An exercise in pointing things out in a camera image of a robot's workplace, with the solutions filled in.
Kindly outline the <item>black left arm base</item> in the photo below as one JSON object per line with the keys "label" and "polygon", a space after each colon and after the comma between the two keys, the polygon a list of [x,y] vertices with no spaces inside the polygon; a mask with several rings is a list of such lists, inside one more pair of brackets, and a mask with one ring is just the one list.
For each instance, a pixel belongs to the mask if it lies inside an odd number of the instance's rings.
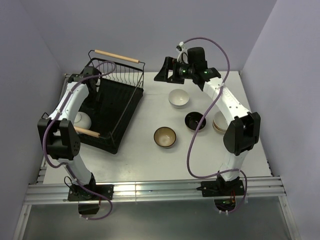
{"label": "black left arm base", "polygon": [[[94,192],[107,197],[112,200],[114,193],[114,185],[112,184],[98,184],[95,186]],[[78,202],[78,212],[81,215],[93,216],[100,210],[101,201],[103,199],[100,196],[89,193],[83,190],[78,185],[72,185],[70,187],[67,201],[68,202]]]}

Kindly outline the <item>white ceramic bowl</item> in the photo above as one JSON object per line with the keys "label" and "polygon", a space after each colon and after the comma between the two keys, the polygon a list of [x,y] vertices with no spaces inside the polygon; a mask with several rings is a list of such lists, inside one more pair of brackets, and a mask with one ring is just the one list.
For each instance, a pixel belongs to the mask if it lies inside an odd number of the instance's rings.
{"label": "white ceramic bowl", "polygon": [[185,108],[190,100],[189,94],[183,89],[174,89],[168,95],[170,105],[176,109]]}

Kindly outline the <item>cream bowl brown base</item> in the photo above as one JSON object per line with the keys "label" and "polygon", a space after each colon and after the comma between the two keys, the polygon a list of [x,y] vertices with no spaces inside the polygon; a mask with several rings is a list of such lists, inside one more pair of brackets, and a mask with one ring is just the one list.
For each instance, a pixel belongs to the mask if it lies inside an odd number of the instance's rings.
{"label": "cream bowl brown base", "polygon": [[227,130],[228,128],[228,122],[221,111],[215,113],[212,123],[224,130]]}

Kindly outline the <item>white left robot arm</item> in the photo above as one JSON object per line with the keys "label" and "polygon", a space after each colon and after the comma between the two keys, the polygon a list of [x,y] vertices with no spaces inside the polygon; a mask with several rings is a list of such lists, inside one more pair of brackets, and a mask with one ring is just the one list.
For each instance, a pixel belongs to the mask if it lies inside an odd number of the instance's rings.
{"label": "white left robot arm", "polygon": [[86,200],[95,198],[98,188],[93,173],[80,156],[81,141],[74,122],[85,99],[97,93],[96,83],[102,76],[94,66],[86,67],[81,75],[68,82],[55,110],[37,123],[46,163],[53,169],[65,168],[71,179],[70,190]]}

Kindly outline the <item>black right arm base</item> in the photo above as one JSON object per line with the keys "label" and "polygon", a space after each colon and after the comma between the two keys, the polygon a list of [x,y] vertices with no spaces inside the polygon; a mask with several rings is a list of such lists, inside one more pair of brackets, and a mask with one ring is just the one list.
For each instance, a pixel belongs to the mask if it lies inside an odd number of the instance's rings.
{"label": "black right arm base", "polygon": [[223,197],[214,200],[215,207],[223,212],[234,210],[237,205],[236,197],[243,197],[245,194],[243,181],[239,177],[228,182],[221,177],[212,181],[202,181],[196,190],[201,191],[204,198]]}

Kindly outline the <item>pale blue white bowl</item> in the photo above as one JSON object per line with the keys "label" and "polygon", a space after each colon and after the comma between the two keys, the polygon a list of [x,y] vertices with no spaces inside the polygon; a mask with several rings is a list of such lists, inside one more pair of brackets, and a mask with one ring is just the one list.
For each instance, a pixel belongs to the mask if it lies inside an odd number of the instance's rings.
{"label": "pale blue white bowl", "polygon": [[79,111],[75,116],[73,125],[77,128],[89,130],[92,125],[92,121],[89,115],[87,115],[85,112]]}

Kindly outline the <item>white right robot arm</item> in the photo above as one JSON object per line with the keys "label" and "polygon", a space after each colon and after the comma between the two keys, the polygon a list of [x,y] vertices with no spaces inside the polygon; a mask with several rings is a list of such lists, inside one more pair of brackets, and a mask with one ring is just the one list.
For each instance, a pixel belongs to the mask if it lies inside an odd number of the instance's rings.
{"label": "white right robot arm", "polygon": [[202,47],[179,46],[177,58],[167,56],[158,74],[157,82],[183,84],[192,80],[200,90],[212,98],[227,122],[223,136],[226,149],[225,162],[217,174],[216,189],[222,195],[229,194],[240,180],[243,162],[259,141],[261,117],[244,107],[221,80],[221,74],[208,67]]}

